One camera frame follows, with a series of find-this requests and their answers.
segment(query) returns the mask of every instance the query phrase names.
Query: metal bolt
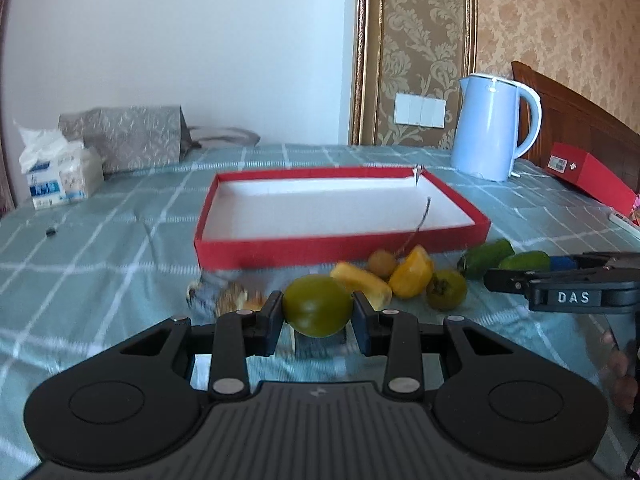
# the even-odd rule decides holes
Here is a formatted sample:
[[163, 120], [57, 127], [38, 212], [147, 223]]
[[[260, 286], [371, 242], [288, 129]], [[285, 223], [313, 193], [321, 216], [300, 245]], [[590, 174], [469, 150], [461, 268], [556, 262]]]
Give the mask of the metal bolt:
[[396, 394], [412, 394], [420, 388], [420, 383], [411, 377], [396, 377], [389, 381], [388, 386]]
[[213, 390], [222, 395], [238, 394], [244, 390], [244, 383], [240, 379], [225, 377], [213, 383]]

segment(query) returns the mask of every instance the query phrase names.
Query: cucumber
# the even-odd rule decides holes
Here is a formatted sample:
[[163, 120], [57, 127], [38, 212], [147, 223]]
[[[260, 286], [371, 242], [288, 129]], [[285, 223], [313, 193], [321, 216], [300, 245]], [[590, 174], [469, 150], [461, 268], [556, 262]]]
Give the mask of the cucumber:
[[511, 243], [504, 238], [472, 247], [458, 260], [458, 271], [468, 280], [480, 280], [487, 270], [497, 267], [514, 254]]
[[499, 269], [507, 270], [537, 270], [549, 272], [551, 270], [551, 258], [544, 251], [528, 251], [509, 256], [500, 262]]

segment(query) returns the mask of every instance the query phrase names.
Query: kettle handle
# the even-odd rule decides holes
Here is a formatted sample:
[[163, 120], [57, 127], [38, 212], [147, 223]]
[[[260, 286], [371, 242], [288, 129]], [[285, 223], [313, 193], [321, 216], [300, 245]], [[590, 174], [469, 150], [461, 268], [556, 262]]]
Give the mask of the kettle handle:
[[540, 104], [540, 96], [533, 88], [529, 88], [519, 81], [514, 81], [513, 83], [518, 87], [518, 94], [529, 103], [529, 109], [531, 110], [529, 135], [513, 153], [513, 158], [519, 158], [529, 151], [538, 138], [540, 126], [542, 126], [542, 105]]

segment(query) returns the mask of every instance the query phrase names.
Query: red gift box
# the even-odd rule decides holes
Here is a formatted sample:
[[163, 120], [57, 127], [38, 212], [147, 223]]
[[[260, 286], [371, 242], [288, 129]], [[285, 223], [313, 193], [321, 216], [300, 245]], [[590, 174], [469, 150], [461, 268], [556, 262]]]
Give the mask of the red gift box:
[[206, 270], [366, 260], [412, 239], [432, 253], [486, 240], [491, 221], [436, 176], [412, 168], [311, 168], [216, 175], [194, 245]]
[[629, 216], [636, 194], [591, 153], [555, 142], [546, 172], [561, 178], [621, 215]]

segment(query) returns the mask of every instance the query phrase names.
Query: tissue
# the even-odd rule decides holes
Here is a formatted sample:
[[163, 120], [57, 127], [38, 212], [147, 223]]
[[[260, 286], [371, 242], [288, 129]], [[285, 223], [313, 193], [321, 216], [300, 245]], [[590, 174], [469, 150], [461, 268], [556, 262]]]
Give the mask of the tissue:
[[60, 130], [18, 130], [25, 145], [20, 170], [36, 209], [84, 200], [104, 180], [102, 159], [82, 140], [66, 140]]

